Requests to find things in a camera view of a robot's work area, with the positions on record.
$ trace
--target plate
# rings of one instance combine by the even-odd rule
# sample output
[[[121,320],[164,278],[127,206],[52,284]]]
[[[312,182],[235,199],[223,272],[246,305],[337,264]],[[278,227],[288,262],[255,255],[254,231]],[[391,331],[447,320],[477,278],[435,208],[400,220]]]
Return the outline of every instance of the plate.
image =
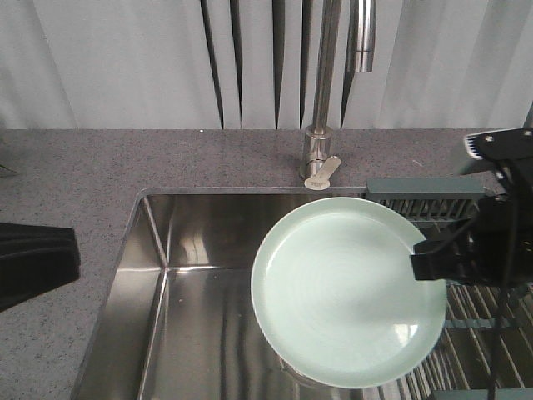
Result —
[[[252,302],[273,349],[296,371],[339,388],[396,379],[435,346],[446,282],[416,281],[409,255],[424,236],[377,203],[309,202],[265,236]]]

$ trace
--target black cable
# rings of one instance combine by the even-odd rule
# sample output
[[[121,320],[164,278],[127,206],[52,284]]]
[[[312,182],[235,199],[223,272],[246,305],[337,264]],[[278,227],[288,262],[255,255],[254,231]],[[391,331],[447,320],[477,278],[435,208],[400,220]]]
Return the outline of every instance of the black cable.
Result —
[[[509,281],[511,280],[516,248],[516,236],[518,233],[518,198],[516,197],[515,190],[512,186],[511,177],[506,173],[505,169],[501,165],[498,166],[498,169],[506,181],[506,190],[509,194],[509,201],[511,202],[511,225],[509,227],[509,237],[507,241],[506,263],[503,270],[500,293],[498,294],[497,300],[496,323],[494,326],[494,336],[492,338],[493,343],[491,348],[491,374],[489,376],[489,382],[487,385],[487,400],[496,399],[496,378],[498,362],[500,358],[501,325],[505,305],[507,303],[507,296],[509,293]]]

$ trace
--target black object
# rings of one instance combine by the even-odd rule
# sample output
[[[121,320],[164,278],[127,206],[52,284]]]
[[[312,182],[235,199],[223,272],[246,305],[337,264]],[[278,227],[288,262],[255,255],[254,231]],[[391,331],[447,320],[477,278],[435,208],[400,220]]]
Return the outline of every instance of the black object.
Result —
[[[509,196],[485,197],[472,219],[450,224],[414,246],[415,279],[452,279],[499,287],[504,280],[511,214],[517,201],[519,223],[509,285],[533,282],[533,129],[488,132],[472,143],[476,155],[493,163]]]
[[[74,230],[0,223],[0,312],[79,278]]]

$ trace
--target gray speckled countertop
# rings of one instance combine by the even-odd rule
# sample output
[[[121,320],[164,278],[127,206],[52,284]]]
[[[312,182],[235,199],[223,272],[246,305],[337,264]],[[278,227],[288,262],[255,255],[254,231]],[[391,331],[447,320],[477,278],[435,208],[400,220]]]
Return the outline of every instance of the gray speckled countertop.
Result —
[[[450,176],[472,130],[337,132],[333,186]],[[0,221],[72,227],[82,277],[0,313],[0,398],[70,397],[137,193],[143,188],[300,186],[300,131],[1,131]]]

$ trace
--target curtain fold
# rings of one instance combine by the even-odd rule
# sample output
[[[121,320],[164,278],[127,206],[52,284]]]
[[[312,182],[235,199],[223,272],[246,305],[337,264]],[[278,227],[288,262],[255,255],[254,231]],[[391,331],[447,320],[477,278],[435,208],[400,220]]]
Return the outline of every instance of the curtain fold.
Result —
[[[349,90],[356,0],[338,1],[332,128],[514,128],[532,114],[531,0],[377,0],[374,71]],[[305,128],[322,7],[1,2],[0,128]]]

